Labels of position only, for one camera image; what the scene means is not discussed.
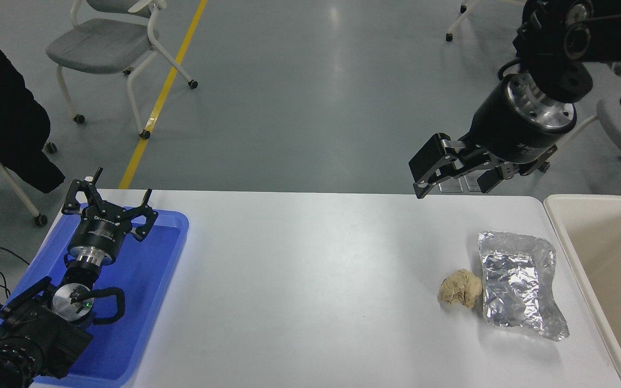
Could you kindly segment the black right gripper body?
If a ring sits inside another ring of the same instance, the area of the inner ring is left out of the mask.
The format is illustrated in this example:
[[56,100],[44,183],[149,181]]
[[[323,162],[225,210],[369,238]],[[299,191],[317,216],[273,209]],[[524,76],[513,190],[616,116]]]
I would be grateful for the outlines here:
[[560,103],[530,77],[505,77],[475,112],[466,142],[528,175],[560,140]]

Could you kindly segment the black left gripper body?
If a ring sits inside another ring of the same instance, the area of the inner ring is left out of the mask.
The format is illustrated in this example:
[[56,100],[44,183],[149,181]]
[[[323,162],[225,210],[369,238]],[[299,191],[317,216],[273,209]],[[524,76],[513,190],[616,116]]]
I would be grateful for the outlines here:
[[81,221],[74,231],[67,252],[78,258],[81,254],[101,251],[103,260],[116,260],[126,235],[131,231],[131,221],[118,219],[107,211],[86,207]]

